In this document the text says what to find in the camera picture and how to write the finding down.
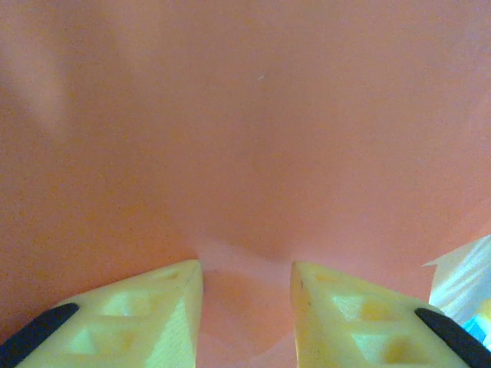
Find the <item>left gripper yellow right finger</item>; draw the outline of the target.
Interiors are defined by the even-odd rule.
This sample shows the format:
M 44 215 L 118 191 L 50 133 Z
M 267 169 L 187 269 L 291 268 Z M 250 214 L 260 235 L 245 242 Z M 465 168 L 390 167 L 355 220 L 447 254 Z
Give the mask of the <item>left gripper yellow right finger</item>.
M 297 368 L 491 368 L 441 310 L 319 264 L 291 268 Z

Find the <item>orange wrapping paper sheet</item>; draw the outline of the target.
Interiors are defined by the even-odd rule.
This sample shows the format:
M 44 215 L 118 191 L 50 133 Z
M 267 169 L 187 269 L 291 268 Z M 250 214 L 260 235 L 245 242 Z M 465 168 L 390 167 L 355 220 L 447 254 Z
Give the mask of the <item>orange wrapping paper sheet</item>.
M 199 358 L 292 363 L 293 261 L 426 299 L 491 233 L 491 0 L 0 0 L 0 343 L 202 262 Z

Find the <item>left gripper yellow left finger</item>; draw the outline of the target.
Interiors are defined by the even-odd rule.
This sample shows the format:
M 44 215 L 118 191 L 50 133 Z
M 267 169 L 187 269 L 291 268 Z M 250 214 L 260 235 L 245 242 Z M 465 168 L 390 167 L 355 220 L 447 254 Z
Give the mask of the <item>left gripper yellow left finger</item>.
M 0 368 L 196 368 L 197 260 L 70 297 L 0 345 Z

